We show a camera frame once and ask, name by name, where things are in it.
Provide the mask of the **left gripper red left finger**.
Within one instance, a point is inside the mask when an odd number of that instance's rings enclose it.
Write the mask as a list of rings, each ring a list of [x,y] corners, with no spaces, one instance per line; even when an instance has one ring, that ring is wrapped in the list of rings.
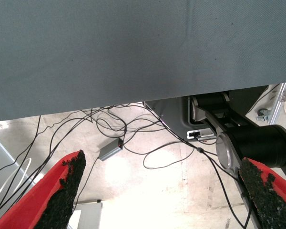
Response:
[[[82,150],[64,156],[0,218],[0,229],[67,228],[85,166]]]

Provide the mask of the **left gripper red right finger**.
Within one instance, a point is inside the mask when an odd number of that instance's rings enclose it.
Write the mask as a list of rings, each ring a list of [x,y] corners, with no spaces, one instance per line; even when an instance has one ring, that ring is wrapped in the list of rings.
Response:
[[[265,164],[243,158],[240,177],[263,229],[286,229],[286,180]]]

